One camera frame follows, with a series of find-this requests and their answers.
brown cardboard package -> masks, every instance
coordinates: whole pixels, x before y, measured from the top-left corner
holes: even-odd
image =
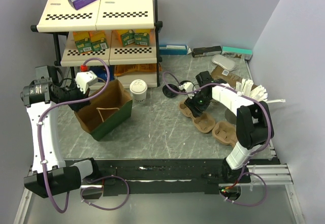
[[[111,81],[106,90],[90,102],[75,115],[82,129],[95,140],[101,140],[131,116],[132,97],[118,80]]]
[[[236,87],[236,82],[242,82],[241,77],[239,77],[236,74],[233,74],[225,69],[223,69],[220,66],[217,66],[211,73],[211,77],[213,79],[220,79],[222,78],[224,81],[226,81],[232,88]],[[255,89],[257,85],[253,84],[252,89]]]

black shelf frame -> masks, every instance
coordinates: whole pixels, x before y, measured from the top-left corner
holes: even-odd
[[[160,76],[159,76],[159,63],[162,62],[162,57],[159,54],[159,32],[163,27],[163,22],[158,20],[158,0],[154,0],[154,27],[155,27],[155,35],[156,35],[156,58],[157,58],[157,87],[160,86]],[[38,33],[37,25],[30,26],[30,30],[33,32]],[[61,50],[60,50],[60,41],[59,35],[66,36],[68,39],[69,32],[49,32],[44,34],[51,34],[53,35],[54,41],[54,49],[55,49],[55,57],[56,60],[54,61],[54,65],[57,67],[61,66]],[[71,78],[76,78],[75,69],[74,67],[70,67]]]

gray wall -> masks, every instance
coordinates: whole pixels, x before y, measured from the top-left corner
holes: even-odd
[[[281,0],[255,48],[250,68],[271,98],[274,144],[288,163],[307,223],[324,223],[325,0]]]
[[[23,177],[33,160],[31,127],[20,92],[34,79],[34,67],[55,57],[50,37],[29,29],[41,8],[40,0],[0,2],[0,222],[5,224],[14,221]]]
[[[252,49],[279,0],[158,0],[162,44]]]

checkered pattern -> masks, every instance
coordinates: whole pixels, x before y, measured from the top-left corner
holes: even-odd
[[[45,20],[72,20],[72,19],[86,19],[86,18],[92,18],[92,12],[91,13],[78,13],[78,14],[47,14]]]
[[[142,54],[142,53],[152,53],[151,47],[144,48],[121,48],[114,50],[114,54]]]
[[[103,18],[108,17],[108,18],[117,18],[117,17],[147,17],[148,12],[104,12],[103,13]]]
[[[87,52],[82,54],[79,54],[77,50],[68,50],[67,55],[105,55],[105,50],[92,51],[92,52]]]

countertop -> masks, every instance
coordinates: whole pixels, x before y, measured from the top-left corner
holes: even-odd
[[[180,80],[196,82],[195,76],[202,71],[212,72],[216,67],[211,56],[192,58],[191,55],[162,56],[163,71],[175,74]],[[246,63],[238,58],[233,59],[237,68],[233,73],[249,78]],[[167,82],[176,84],[171,76]],[[200,133],[178,109],[181,100],[186,96],[179,95],[167,98],[161,86],[149,88],[147,99],[143,103],[133,102],[131,118],[107,134],[103,141],[96,141],[81,129],[74,112],[68,106],[59,108],[58,131],[61,152],[64,158],[216,158],[227,157],[232,151],[216,141],[211,132]],[[211,104],[206,112],[216,122],[225,120],[226,107],[222,104]],[[272,158],[269,148],[255,155],[255,158]]]

